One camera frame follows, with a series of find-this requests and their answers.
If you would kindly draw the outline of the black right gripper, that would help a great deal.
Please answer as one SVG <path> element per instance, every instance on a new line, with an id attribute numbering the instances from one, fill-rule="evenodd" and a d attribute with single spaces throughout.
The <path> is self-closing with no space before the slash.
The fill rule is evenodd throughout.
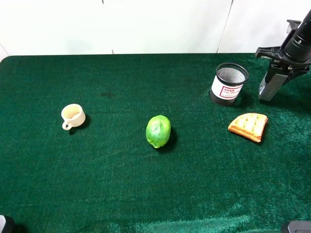
<path id="1" fill-rule="evenodd" d="M 310 71 L 311 59 L 308 58 L 305 62 L 297 62 L 288 58 L 281 47 L 266 47 L 257 48 L 255 53 L 256 58 L 269 58 L 270 62 L 276 65 L 281 65 L 284 69 L 288 70 L 289 75 L 283 85 L 289 81 L 307 74 Z"/>

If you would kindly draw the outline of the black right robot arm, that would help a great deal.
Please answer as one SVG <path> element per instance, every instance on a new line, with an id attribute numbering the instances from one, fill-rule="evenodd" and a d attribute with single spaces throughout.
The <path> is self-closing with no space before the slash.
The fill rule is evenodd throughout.
<path id="1" fill-rule="evenodd" d="M 288 20 L 290 32 L 278 47 L 259 47 L 257 58 L 270 59 L 265 81 L 284 75 L 285 83 L 309 72 L 311 66 L 311 14 L 303 21 Z"/>

